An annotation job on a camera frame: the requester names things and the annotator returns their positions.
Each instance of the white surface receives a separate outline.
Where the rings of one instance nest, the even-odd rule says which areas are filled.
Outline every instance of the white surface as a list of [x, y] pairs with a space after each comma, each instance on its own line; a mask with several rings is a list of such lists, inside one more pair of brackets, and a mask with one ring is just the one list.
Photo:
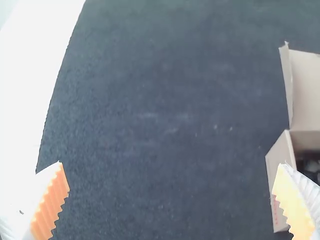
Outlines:
[[20, 0], [0, 30], [0, 220], [28, 197], [21, 189], [35, 175], [49, 103], [84, 2]]
[[18, 0], [0, 0], [0, 29], [17, 4]]

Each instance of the cardboard box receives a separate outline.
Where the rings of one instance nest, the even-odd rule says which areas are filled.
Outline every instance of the cardboard box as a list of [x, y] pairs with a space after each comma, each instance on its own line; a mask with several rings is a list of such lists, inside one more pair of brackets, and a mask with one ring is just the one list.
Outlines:
[[277, 168], [287, 163], [297, 169], [296, 156], [320, 151], [320, 55], [279, 48], [289, 117], [284, 130], [265, 156], [273, 231], [289, 229], [286, 217], [271, 194]]

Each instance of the dark carpet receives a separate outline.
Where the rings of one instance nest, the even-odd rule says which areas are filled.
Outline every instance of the dark carpet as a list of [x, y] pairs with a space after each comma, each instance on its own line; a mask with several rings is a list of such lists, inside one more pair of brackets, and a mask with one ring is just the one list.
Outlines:
[[278, 47], [320, 53], [318, 0], [87, 0], [37, 171], [56, 240], [286, 240], [264, 156], [288, 127]]

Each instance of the orange foam pad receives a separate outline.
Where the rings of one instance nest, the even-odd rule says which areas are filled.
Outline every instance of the orange foam pad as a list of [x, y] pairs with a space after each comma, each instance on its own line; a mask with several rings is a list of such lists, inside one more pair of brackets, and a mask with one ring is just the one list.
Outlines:
[[70, 188], [64, 167], [61, 162], [57, 164], [30, 223], [30, 231], [35, 240], [52, 238], [51, 230], [56, 228], [55, 221], [59, 219], [58, 213], [62, 211], [61, 205], [69, 196]]
[[289, 232], [293, 234], [292, 239], [309, 240], [316, 226], [296, 183], [282, 164], [278, 166], [272, 194], [280, 202], [279, 207], [287, 217], [286, 223], [290, 225]]

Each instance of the box flap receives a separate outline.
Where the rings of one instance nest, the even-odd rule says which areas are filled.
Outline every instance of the box flap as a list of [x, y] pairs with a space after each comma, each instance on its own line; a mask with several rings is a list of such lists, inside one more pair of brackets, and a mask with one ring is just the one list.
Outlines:
[[265, 156], [266, 172], [269, 184], [270, 205], [272, 213], [273, 231], [281, 232], [288, 230], [287, 218], [283, 216], [283, 210], [279, 208], [279, 202], [272, 195], [277, 170], [279, 164], [287, 163], [294, 169], [297, 169], [296, 158], [288, 130], [284, 130], [270, 151]]
[[279, 48], [290, 129], [320, 130], [320, 55]]

